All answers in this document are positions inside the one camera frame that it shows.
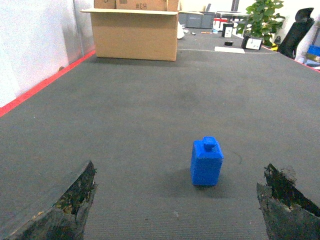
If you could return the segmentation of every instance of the blue bottle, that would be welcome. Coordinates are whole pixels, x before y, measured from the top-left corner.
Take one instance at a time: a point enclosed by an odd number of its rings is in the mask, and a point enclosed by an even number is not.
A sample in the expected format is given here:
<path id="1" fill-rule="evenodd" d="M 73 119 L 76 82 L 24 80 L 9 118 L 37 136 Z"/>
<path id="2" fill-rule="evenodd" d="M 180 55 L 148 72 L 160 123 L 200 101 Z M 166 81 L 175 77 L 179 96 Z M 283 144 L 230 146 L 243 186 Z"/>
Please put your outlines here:
<path id="1" fill-rule="evenodd" d="M 219 142 L 213 136 L 194 141 L 190 166 L 192 184 L 217 185 L 223 158 Z"/>

